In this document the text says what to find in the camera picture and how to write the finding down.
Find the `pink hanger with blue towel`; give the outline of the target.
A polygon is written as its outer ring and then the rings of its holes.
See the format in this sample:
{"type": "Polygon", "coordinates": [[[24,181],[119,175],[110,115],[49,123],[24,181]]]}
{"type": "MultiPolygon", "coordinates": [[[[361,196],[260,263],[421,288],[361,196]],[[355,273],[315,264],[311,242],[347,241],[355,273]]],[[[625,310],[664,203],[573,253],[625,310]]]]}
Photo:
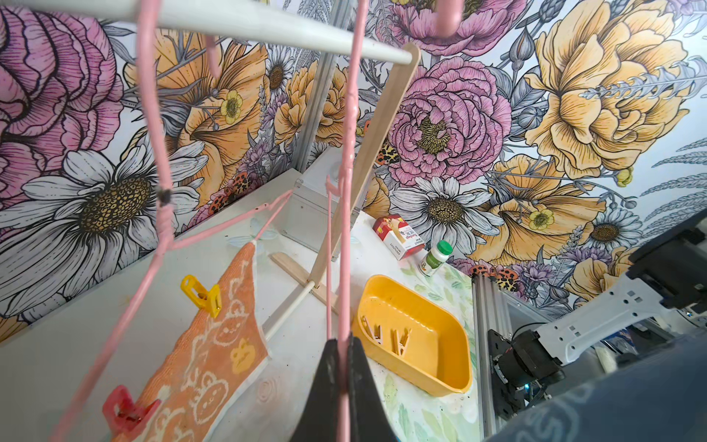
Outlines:
{"type": "MultiPolygon", "coordinates": [[[[358,196],[353,195],[355,168],[355,129],[359,111],[359,93],[357,77],[365,38],[365,25],[369,1],[359,1],[356,11],[355,30],[353,31],[352,51],[349,60],[349,81],[345,95],[344,141],[342,144],[342,164],[338,177],[338,188],[334,193],[333,186],[327,181],[328,192],[339,196],[337,211],[340,219],[340,294],[338,313],[337,350],[339,355],[339,403],[336,441],[351,441],[351,417],[349,411],[349,383],[346,375],[348,365],[348,347],[351,340],[350,332],[350,249],[351,249],[351,213],[358,196]]],[[[440,38],[447,38],[458,30],[462,20],[464,1],[436,1],[436,33],[440,38]]],[[[331,325],[331,209],[329,209],[327,231],[327,324],[331,325]]]]}

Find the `beige clothespin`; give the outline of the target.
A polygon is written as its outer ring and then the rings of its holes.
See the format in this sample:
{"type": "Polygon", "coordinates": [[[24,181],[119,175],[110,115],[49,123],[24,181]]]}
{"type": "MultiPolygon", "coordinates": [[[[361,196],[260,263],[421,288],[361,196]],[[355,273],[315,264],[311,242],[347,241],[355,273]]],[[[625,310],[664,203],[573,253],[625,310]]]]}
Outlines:
{"type": "Polygon", "coordinates": [[[373,324],[366,316],[361,317],[364,332],[378,345],[383,345],[381,327],[379,324],[373,324]]]}
{"type": "Polygon", "coordinates": [[[403,330],[394,329],[391,331],[392,350],[395,355],[405,357],[409,346],[412,330],[405,328],[403,330]]]}

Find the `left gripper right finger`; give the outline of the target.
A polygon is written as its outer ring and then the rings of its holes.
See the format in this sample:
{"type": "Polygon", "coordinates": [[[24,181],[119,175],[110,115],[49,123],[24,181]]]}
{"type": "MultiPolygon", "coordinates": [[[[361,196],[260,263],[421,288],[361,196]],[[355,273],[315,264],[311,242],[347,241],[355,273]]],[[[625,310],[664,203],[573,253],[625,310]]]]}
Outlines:
{"type": "Polygon", "coordinates": [[[359,338],[349,339],[350,440],[397,442],[381,403],[364,347],[359,338]]]}

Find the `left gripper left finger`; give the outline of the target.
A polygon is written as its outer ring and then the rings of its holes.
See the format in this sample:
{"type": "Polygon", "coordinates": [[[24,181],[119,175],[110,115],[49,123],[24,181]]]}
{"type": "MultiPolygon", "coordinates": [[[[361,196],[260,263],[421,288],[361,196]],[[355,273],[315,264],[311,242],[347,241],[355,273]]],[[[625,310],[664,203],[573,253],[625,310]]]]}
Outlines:
{"type": "Polygon", "coordinates": [[[340,357],[336,339],[326,342],[309,397],[291,442],[337,440],[340,398],[340,357]]]}

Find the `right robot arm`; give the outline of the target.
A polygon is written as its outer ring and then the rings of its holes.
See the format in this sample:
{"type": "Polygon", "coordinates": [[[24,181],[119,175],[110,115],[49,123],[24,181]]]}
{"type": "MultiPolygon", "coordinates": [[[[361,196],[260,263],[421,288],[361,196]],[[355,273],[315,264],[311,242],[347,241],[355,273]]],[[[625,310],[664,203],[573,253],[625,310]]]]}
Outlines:
{"type": "Polygon", "coordinates": [[[512,339],[493,361],[500,381],[516,390],[536,380],[556,383],[564,366],[630,325],[668,311],[706,313],[705,210],[652,239],[630,260],[619,280],[584,307],[512,339]]]}

